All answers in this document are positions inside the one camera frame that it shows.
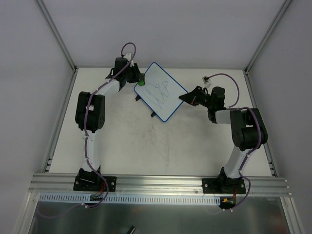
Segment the whiteboard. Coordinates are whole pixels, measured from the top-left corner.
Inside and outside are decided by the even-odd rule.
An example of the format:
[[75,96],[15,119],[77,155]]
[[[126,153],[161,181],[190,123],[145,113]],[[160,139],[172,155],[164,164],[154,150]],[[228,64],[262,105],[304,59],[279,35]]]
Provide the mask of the whiteboard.
[[155,62],[145,72],[145,85],[137,84],[134,91],[163,122],[182,104],[179,96],[187,93],[186,89]]

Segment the gray wall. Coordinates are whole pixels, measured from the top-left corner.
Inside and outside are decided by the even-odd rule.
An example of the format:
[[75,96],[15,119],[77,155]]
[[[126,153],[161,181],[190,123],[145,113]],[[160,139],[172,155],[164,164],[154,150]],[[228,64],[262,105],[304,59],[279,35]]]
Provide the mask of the gray wall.
[[251,72],[279,175],[312,233],[312,2],[295,0]]
[[244,68],[284,0],[45,0],[76,65]]
[[0,2],[0,222],[12,232],[71,76],[33,0]]

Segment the slotted white strip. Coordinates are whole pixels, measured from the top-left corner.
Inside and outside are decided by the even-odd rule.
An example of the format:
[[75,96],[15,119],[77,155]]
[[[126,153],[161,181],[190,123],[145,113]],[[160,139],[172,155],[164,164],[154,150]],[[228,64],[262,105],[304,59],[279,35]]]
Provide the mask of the slotted white strip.
[[[40,201],[47,202],[87,202],[92,194],[41,193]],[[109,194],[105,203],[115,204],[171,204],[171,205],[220,205],[218,196],[162,196],[162,195],[119,195]]]

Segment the gray floor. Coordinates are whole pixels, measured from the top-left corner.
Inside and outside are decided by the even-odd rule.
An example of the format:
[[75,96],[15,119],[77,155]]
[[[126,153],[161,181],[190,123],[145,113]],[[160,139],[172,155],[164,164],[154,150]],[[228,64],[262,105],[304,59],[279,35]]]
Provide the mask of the gray floor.
[[[41,202],[45,215],[60,214],[73,204]],[[31,234],[287,234],[279,198],[249,197],[233,211],[196,205],[102,204],[95,209],[76,207],[62,218],[36,216]]]

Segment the white table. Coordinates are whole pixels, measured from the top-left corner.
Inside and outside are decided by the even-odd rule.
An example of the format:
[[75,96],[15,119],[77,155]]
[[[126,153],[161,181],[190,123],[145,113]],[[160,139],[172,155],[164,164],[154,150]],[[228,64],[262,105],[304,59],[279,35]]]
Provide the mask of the white table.
[[[239,107],[252,107],[241,70],[166,69],[185,89],[203,86],[202,77],[227,73],[240,88]],[[78,94],[92,91],[104,82],[110,69],[80,68],[71,94],[64,123],[53,156],[51,173],[78,173],[84,158],[84,144],[75,112]],[[226,90],[226,106],[236,100],[234,83],[224,76],[212,78],[212,87]],[[216,176],[233,149],[231,127],[213,124],[207,108],[183,103],[163,123],[142,101],[135,101],[134,84],[126,84],[112,98],[106,99],[106,121],[100,130],[100,162],[103,174]],[[244,175],[271,176],[264,148],[251,157]]]

